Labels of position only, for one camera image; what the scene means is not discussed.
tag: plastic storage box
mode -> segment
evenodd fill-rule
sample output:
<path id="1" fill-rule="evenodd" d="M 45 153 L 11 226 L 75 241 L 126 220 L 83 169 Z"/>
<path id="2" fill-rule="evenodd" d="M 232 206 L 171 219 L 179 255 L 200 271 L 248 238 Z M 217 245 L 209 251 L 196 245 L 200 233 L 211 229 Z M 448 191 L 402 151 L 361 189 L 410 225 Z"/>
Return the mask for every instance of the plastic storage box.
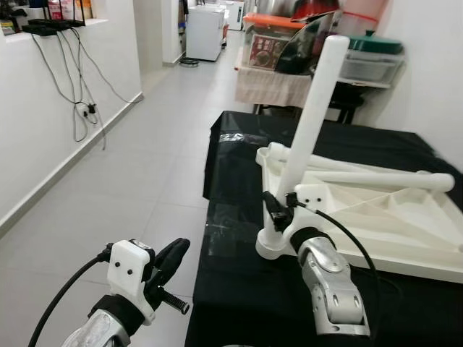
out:
<path id="1" fill-rule="evenodd" d="M 389 88 L 404 60 L 402 44 L 376 37 L 373 32 L 366 36 L 352 36 L 350 40 L 339 81 Z"/>
<path id="2" fill-rule="evenodd" d="M 348 50 L 339 74 L 340 81 L 374 82 L 378 87 L 389 87 L 402 61 L 402 55 Z"/>
<path id="3" fill-rule="evenodd" d="M 305 24 L 290 18 L 248 13 L 245 22 L 245 44 L 242 65 L 274 70 L 285 45 Z"/>

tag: robotic arm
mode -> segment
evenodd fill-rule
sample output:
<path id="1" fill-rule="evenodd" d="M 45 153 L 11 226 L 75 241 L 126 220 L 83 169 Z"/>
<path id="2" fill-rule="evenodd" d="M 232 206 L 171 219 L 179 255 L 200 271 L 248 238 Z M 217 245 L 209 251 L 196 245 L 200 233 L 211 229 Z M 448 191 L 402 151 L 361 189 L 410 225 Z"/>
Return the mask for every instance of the robotic arm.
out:
<path id="1" fill-rule="evenodd" d="M 297 255 L 302 278 L 312 296 L 315 328 L 318 335 L 369 337 L 362 297 L 350 278 L 350 266 L 340 255 L 328 234 L 323 233 L 323 219 L 303 207 L 305 191 L 287 196 L 282 206 L 269 192 L 264 192 L 267 210 L 275 230 L 283 233 L 285 244 Z"/>
<path id="2" fill-rule="evenodd" d="M 177 239 L 155 256 L 136 240 L 109 245 L 110 295 L 95 304 L 88 321 L 62 346 L 126 347 L 141 324 L 151 324 L 162 302 L 186 314 L 190 305 L 167 293 L 163 285 L 175 274 L 189 246 L 187 239 Z"/>

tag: white pvc pipe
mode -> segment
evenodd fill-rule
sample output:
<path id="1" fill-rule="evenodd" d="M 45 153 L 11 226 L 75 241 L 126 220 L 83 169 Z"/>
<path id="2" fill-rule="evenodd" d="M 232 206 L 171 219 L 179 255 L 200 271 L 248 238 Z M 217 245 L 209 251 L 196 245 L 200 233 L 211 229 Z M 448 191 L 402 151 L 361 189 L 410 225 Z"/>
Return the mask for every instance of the white pvc pipe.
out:
<path id="1" fill-rule="evenodd" d="M 311 171 L 311 176 L 322 181 L 355 183 L 373 186 L 393 186 L 429 189 L 448 192 L 455 185 L 454 177 L 448 173 L 359 173 L 336 171 Z"/>
<path id="2" fill-rule="evenodd" d="M 325 40 L 276 192 L 276 198 L 282 203 L 285 203 L 285 194 L 293 192 L 304 176 L 348 47 L 349 39 L 345 36 L 332 35 Z"/>
<path id="3" fill-rule="evenodd" d="M 288 161 L 290 148 L 277 142 L 270 142 L 268 145 L 268 156 L 278 161 Z M 360 168 L 352 163 L 346 161 L 334 160 L 312 154 L 309 159 L 309 166 L 317 168 L 328 168 L 338 171 L 351 171 L 351 172 L 373 172 L 366 168 Z"/>

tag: black table cover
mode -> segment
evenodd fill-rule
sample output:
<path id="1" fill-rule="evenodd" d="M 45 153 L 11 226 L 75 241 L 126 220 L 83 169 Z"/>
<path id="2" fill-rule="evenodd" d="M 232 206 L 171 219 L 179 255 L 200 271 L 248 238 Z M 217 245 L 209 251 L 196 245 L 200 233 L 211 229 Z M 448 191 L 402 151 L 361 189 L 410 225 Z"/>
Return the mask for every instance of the black table cover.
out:
<path id="1" fill-rule="evenodd" d="M 316 336 L 310 292 L 295 258 L 269 261 L 255 240 L 263 227 L 261 168 L 256 150 L 276 141 L 291 146 L 297 123 L 275 116 L 225 111 L 211 128 L 204 196 L 210 200 L 194 307 L 185 345 L 371 346 Z M 454 176 L 450 198 L 463 208 L 462 175 L 416 134 L 325 122 L 315 154 L 337 160 Z M 387 282 L 375 346 L 463 346 L 463 286 L 381 273 Z M 353 270 L 370 325 L 377 321 L 373 278 Z"/>

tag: orange lid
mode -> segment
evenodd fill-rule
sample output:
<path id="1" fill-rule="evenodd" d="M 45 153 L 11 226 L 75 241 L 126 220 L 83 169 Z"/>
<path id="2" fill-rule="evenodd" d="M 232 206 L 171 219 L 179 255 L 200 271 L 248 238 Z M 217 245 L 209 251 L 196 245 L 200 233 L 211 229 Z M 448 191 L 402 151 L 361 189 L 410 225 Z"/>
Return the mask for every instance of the orange lid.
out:
<path id="1" fill-rule="evenodd" d="M 295 29 L 302 29 L 305 26 L 305 23 L 291 22 L 291 18 L 254 12 L 246 14 L 243 20 L 260 25 L 278 25 L 279 27 L 293 27 Z"/>

